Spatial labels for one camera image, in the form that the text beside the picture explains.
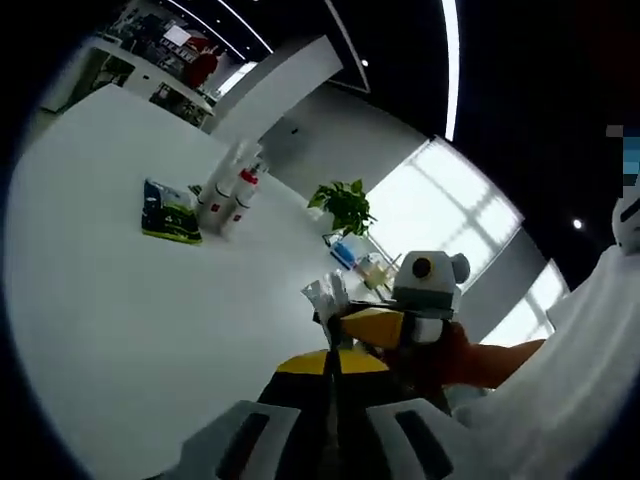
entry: ceiling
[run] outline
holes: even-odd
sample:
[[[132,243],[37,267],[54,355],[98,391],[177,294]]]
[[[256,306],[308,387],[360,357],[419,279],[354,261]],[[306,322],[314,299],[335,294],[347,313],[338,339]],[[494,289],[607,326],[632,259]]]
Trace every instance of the ceiling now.
[[[220,0],[175,1],[247,60],[269,54]],[[327,34],[345,64],[335,80],[365,86],[325,0],[224,1],[271,49]],[[456,3],[461,66],[453,144],[523,213],[525,228],[573,288],[613,242],[621,147],[605,129],[628,124],[632,107],[640,105],[625,91],[638,77],[617,43],[628,41],[619,36],[625,25],[631,28],[625,23],[631,15],[593,0],[562,7],[552,0]],[[369,93],[347,90],[425,135],[444,136],[448,56],[441,0],[333,0],[333,6],[357,56],[368,62]],[[600,28],[606,21],[615,32]],[[583,231],[573,229],[574,218],[584,222]]]

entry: white wall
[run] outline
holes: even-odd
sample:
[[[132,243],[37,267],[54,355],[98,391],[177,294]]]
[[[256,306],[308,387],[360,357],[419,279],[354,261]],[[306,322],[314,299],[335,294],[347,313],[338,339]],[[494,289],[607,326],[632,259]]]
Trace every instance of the white wall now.
[[[362,178],[369,191],[425,140],[388,113],[325,84],[287,112],[262,143],[272,174],[309,198],[331,180]]]
[[[212,135],[258,141],[282,115],[342,70],[326,36],[285,45],[247,73],[213,108]]]

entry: window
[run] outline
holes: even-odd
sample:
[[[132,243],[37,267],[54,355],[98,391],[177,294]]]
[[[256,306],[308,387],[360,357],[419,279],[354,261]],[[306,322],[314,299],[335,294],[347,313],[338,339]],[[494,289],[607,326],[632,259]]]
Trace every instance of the window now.
[[[257,65],[256,62],[247,62],[242,65],[235,73],[233,73],[220,87],[215,91],[213,97],[216,100],[220,100],[226,93],[231,90],[236,83],[242,80],[247,73],[249,73]]]
[[[471,277],[511,239],[520,214],[461,153],[436,138],[422,145],[368,195],[372,240],[389,257],[411,250],[464,253]]]
[[[531,340],[549,338],[554,332],[546,311],[568,293],[553,262],[540,273],[527,294],[481,343],[512,347]]]

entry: red object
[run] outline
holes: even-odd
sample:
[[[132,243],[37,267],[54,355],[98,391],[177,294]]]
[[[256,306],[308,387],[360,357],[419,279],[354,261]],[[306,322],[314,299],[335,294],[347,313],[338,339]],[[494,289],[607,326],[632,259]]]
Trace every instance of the red object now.
[[[242,178],[245,182],[249,182],[252,185],[257,185],[258,184],[258,177],[253,175],[246,168],[243,169],[242,172],[240,172],[240,178]]]
[[[205,48],[210,48],[212,46],[215,47],[215,45],[211,45],[211,41],[208,38],[194,37],[194,36],[191,36],[191,38],[187,40],[187,45],[189,45],[190,47],[193,47],[195,50],[198,51],[198,53],[202,53]]]
[[[193,63],[187,65],[185,69],[185,82],[187,86],[195,90],[204,83],[207,77],[215,71],[217,66],[218,57],[213,53],[200,55]]]

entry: red cap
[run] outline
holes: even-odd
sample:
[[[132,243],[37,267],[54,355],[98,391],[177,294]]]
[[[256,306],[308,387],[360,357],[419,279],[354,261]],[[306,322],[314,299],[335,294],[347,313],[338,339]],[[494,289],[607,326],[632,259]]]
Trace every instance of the red cap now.
[[[252,185],[257,185],[258,184],[258,177],[256,177],[255,175],[253,175],[249,170],[247,170],[246,168],[243,169],[240,172],[240,178],[242,178],[245,182],[249,182]]]

